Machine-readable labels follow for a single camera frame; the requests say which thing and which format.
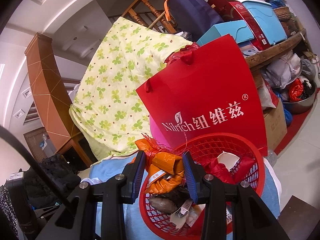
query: red mat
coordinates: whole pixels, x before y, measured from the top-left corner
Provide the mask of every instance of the red mat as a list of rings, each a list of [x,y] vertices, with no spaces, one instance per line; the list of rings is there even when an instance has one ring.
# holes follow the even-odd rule
[[[275,149],[275,153],[278,155],[292,140],[292,138],[297,134],[300,127],[302,126],[304,120],[310,113],[312,108],[310,108],[308,111],[302,113],[302,114],[293,114],[292,117],[292,123],[287,128],[288,132],[282,139],[282,141],[279,143],[278,147]]]

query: light blue tablecloth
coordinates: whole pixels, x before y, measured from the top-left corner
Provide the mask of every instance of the light blue tablecloth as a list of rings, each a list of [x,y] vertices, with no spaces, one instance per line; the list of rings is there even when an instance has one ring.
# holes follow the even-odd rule
[[[94,165],[90,171],[90,178],[99,178],[103,182],[107,181],[112,176],[122,172],[124,166],[129,163],[135,155],[126,159],[104,160],[101,163]],[[261,199],[266,203],[273,215],[277,218],[280,215],[279,199],[276,185],[265,166],[265,183]],[[143,174],[142,182],[145,180],[147,172]],[[96,233],[101,235],[101,203],[97,208]],[[139,209],[139,197],[133,205],[124,205],[124,221],[128,240],[160,240],[159,236],[154,234],[144,223]],[[232,239],[232,233],[227,236],[227,240]]]

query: tiled column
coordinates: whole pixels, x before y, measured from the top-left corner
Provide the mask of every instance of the tiled column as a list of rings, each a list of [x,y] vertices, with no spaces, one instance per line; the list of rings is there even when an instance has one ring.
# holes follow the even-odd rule
[[[28,75],[36,108],[52,143],[59,149],[79,132],[73,123],[69,108],[72,104],[52,51],[52,39],[37,33],[28,45]],[[89,158],[81,156],[87,165]]]

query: metal screw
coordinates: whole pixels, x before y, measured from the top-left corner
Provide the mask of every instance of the metal screw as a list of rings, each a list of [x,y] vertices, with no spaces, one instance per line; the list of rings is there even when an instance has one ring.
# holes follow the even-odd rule
[[[240,182],[241,187],[249,187],[249,183],[245,180]]]
[[[88,187],[88,186],[89,186],[89,183],[86,182],[86,181],[81,182],[81,183],[79,184],[79,187],[80,187],[80,188],[86,188],[86,187]]]
[[[115,179],[116,179],[116,180],[124,179],[124,175],[123,175],[122,173],[117,174],[117,175],[115,176]]]
[[[204,176],[204,178],[205,178],[206,180],[213,180],[213,175],[211,175],[211,174],[206,174],[206,175]]]

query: red shopping bag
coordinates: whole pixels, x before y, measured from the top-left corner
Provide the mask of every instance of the red shopping bag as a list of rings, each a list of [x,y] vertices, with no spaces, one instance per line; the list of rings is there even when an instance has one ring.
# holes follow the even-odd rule
[[[257,89],[230,35],[184,55],[136,91],[172,148],[186,143],[185,136],[229,132],[267,155]]]

